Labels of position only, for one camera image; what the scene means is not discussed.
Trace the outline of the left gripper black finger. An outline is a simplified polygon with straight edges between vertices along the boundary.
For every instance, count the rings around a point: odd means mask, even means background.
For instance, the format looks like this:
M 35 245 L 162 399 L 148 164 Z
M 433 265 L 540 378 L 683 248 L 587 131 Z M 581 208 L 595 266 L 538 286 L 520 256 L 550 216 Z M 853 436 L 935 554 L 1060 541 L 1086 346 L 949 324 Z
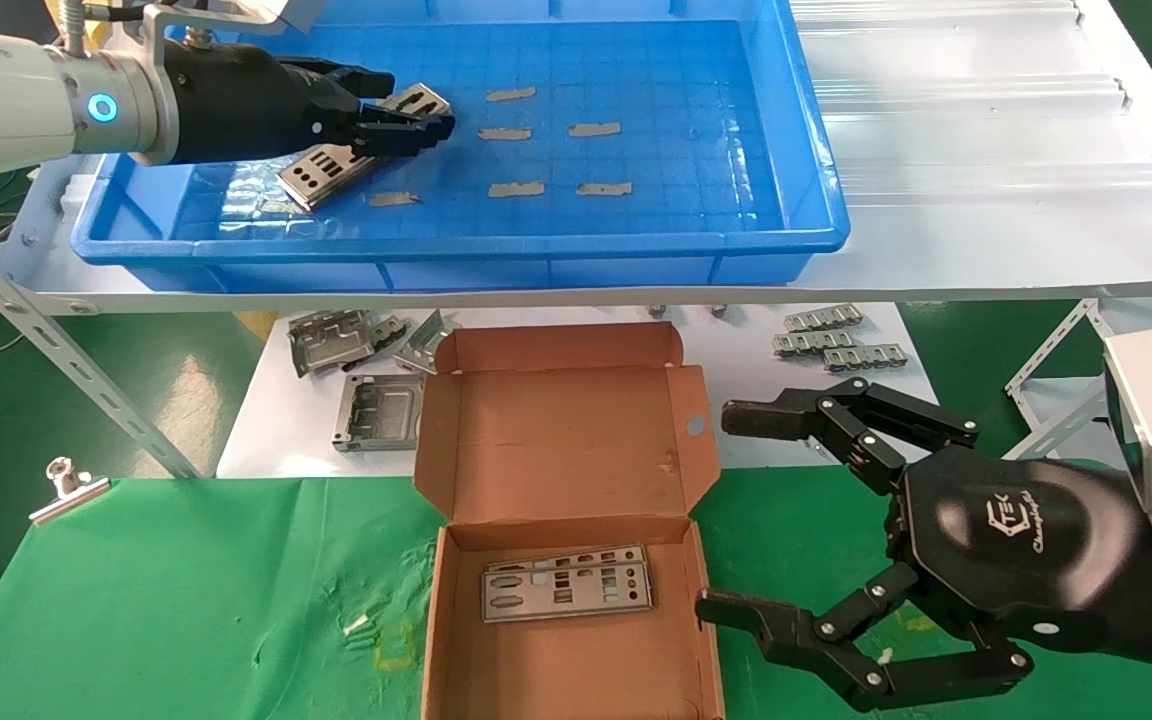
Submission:
M 356 158 L 414 158 L 448 141 L 456 118 L 445 113 L 411 114 L 364 104 L 351 129 Z
M 396 88 L 396 78 L 393 74 L 380 70 L 371 70 L 358 65 L 342 65 L 338 61 L 314 56 L 283 56 L 282 65 L 287 69 L 296 68 L 303 73 L 310 73 L 316 81 L 329 83 L 333 88 L 358 97 L 358 99 L 374 99 L 374 97 L 388 97 Z

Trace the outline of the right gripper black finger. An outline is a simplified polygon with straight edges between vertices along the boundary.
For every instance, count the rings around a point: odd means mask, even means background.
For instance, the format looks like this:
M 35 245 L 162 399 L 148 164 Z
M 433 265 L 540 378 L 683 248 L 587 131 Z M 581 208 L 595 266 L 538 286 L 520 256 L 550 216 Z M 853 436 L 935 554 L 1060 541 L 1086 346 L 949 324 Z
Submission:
M 703 588 L 696 616 L 750 632 L 768 664 L 806 670 L 858 712 L 977 700 L 1011 691 L 1033 662 L 996 626 L 967 624 L 972 650 L 878 662 L 856 641 L 923 588 L 918 570 L 890 564 L 864 588 L 817 616 L 791 602 Z
M 908 465 L 882 435 L 935 452 L 973 448 L 979 434 L 964 415 L 861 378 L 828 389 L 786 388 L 772 401 L 728 401 L 722 430 L 780 441 L 814 439 L 879 497 L 895 495 Z

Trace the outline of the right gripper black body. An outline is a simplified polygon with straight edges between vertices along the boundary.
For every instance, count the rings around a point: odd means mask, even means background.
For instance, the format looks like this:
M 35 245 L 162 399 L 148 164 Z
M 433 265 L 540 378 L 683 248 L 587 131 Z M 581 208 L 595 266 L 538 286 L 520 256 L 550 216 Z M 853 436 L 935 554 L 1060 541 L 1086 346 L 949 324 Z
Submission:
M 946 632 L 1114 647 L 1117 583 L 1149 530 L 1124 473 L 954 446 L 905 469 L 893 516 L 892 555 L 918 574 L 910 600 Z

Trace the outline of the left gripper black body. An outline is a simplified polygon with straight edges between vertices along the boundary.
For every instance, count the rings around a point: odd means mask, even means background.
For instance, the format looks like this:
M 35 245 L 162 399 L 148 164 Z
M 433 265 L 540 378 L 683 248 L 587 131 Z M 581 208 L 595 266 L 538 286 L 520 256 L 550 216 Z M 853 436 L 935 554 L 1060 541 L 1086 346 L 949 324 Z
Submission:
M 283 56 L 252 44 L 165 44 L 175 99 L 175 150 L 166 162 L 279 158 L 339 141 L 362 99 L 287 69 Z

